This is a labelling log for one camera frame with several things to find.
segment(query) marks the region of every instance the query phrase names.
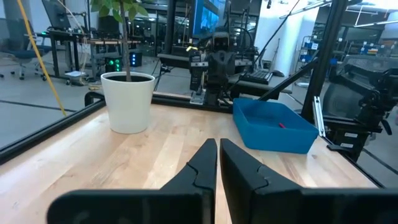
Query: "blue bin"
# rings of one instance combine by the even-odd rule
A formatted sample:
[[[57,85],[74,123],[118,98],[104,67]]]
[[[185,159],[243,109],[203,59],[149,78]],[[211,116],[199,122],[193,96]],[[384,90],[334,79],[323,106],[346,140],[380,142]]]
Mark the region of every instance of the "blue bin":
[[[250,149],[306,154],[318,136],[317,128],[282,103],[237,98],[233,118]]]

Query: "white flower pot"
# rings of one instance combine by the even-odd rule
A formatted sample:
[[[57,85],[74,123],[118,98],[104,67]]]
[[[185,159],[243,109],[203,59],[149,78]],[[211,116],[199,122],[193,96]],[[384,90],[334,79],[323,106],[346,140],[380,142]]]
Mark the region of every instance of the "white flower pot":
[[[125,82],[126,72],[109,72],[101,76],[109,124],[117,133],[139,133],[149,124],[155,78],[136,72],[131,72],[131,78],[133,82]]]

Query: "plant stem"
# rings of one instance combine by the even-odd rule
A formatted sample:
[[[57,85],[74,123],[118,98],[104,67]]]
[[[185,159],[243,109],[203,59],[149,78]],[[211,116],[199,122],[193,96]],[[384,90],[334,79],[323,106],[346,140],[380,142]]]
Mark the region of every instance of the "plant stem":
[[[129,55],[129,43],[127,41],[127,28],[126,28],[126,16],[124,12],[123,0],[119,0],[120,2],[120,13],[122,16],[122,26],[123,26],[123,63],[124,68],[126,69],[126,81],[131,82],[131,74],[130,74],[130,55]]]

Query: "green leaf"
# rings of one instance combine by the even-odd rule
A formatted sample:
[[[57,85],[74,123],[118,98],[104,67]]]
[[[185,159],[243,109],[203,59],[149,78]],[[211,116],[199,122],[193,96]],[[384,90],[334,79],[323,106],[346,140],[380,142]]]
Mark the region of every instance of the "green leaf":
[[[101,9],[100,5],[97,5],[97,4],[92,4],[91,5],[91,12],[99,12],[100,9]]]
[[[148,12],[140,5],[137,5],[136,7],[137,12],[143,16],[148,16]]]
[[[112,0],[103,0],[104,1],[104,5],[108,8],[108,9],[112,9]]]
[[[133,21],[134,18],[136,17],[136,15],[137,15],[136,8],[135,7],[130,8],[129,9],[129,19],[130,19],[130,21]]]
[[[91,5],[98,5],[99,6],[99,5],[101,5],[101,3],[102,3],[102,0],[91,0],[90,1]]]
[[[109,15],[109,8],[106,6],[102,6],[101,9],[99,10],[99,16],[104,17]]]
[[[114,2],[112,2],[112,7],[113,7],[113,9],[119,10],[120,9],[120,3],[114,1]]]
[[[133,5],[130,3],[124,3],[123,6],[125,11],[128,11],[133,7]]]
[[[112,10],[113,17],[116,19],[118,22],[123,22],[122,17],[120,16],[119,12],[116,11],[115,9]]]

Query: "computer screen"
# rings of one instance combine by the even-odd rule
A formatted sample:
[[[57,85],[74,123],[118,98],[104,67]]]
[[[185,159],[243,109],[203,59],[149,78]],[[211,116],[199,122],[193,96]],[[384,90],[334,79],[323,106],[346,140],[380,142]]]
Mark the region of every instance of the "computer screen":
[[[100,17],[98,18],[98,31],[119,34],[119,22],[113,16]]]
[[[225,1],[197,0],[193,21],[193,35],[203,37],[214,32],[224,14]]]
[[[54,29],[70,28],[66,9],[57,0],[42,0],[42,2]]]

